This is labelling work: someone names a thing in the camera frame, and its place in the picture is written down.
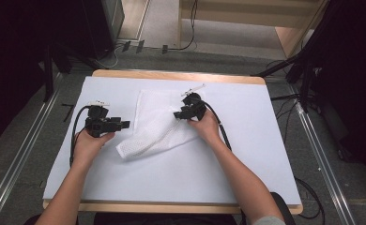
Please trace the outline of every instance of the sleeve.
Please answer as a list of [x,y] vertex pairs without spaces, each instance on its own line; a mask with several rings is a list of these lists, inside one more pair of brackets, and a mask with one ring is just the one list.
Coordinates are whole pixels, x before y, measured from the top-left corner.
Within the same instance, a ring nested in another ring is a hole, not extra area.
[[261,217],[253,225],[285,225],[285,223],[277,217]]

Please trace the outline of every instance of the gray floor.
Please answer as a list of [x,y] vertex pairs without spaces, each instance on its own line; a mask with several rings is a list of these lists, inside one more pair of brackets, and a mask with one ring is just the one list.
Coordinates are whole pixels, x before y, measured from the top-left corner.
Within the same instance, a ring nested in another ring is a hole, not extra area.
[[[270,60],[228,56],[198,52],[169,52],[165,55],[156,50],[144,50],[135,54],[132,48],[127,52],[118,52],[119,62],[114,69],[154,69],[174,71],[214,72],[236,75],[253,74],[265,69]],[[69,121],[63,122],[68,108],[62,103],[74,104],[78,98],[85,76],[91,74],[85,65],[74,62],[71,74],[65,75],[60,94],[40,132],[29,159],[23,167],[16,185],[11,191],[0,214],[0,224],[23,224],[29,217],[42,211],[43,182],[46,181],[59,147],[66,135]],[[285,82],[276,82],[283,72],[267,79],[267,88],[272,97],[287,95]],[[43,90],[39,90],[26,107],[16,116],[0,139],[0,181],[13,160],[20,144],[41,107]],[[283,101],[273,102],[277,111]],[[285,105],[290,109],[292,102]],[[358,224],[366,224],[366,167],[357,163],[345,163],[339,160],[336,146],[321,116],[310,111],[313,124],[325,146],[328,159],[337,174],[344,194],[350,202],[350,208]],[[286,116],[279,120],[282,135],[285,131]],[[326,183],[317,164],[307,136],[296,112],[293,112],[287,132],[286,150],[294,175],[308,182],[317,192],[326,211],[326,224],[340,224],[337,211],[330,197]],[[304,203],[304,214],[313,215],[317,206],[309,194],[298,186]],[[80,213],[81,224],[90,224],[93,213]],[[296,217],[297,224],[321,224],[321,218],[305,220]]]

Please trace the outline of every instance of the black equipment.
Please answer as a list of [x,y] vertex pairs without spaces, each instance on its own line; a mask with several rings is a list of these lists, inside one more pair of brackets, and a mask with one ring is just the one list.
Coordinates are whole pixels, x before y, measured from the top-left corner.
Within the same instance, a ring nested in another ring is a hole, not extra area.
[[121,121],[121,117],[106,118],[108,110],[101,106],[91,106],[84,127],[89,134],[98,138],[102,133],[116,132],[130,127],[130,121]]
[[176,119],[191,119],[194,116],[201,120],[206,113],[206,105],[201,100],[200,95],[191,93],[183,99],[185,106],[181,107],[181,112],[174,112]]

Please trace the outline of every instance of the white mesh bag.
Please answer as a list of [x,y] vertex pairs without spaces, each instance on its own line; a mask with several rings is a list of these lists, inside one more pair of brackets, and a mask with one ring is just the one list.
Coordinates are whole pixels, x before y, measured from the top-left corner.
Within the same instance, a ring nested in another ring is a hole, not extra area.
[[183,98],[177,91],[142,90],[136,106],[133,135],[116,147],[119,155],[141,158],[197,138],[196,131],[186,120],[174,117],[174,112],[183,106]]

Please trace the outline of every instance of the person's right arm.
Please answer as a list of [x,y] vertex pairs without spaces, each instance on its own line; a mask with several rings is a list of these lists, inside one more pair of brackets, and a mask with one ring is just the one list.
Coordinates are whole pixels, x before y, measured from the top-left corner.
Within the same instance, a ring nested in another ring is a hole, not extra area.
[[188,121],[212,148],[234,191],[236,200],[251,224],[272,216],[283,221],[273,197],[259,177],[246,167],[226,146],[219,135],[219,125],[209,110],[201,121]]

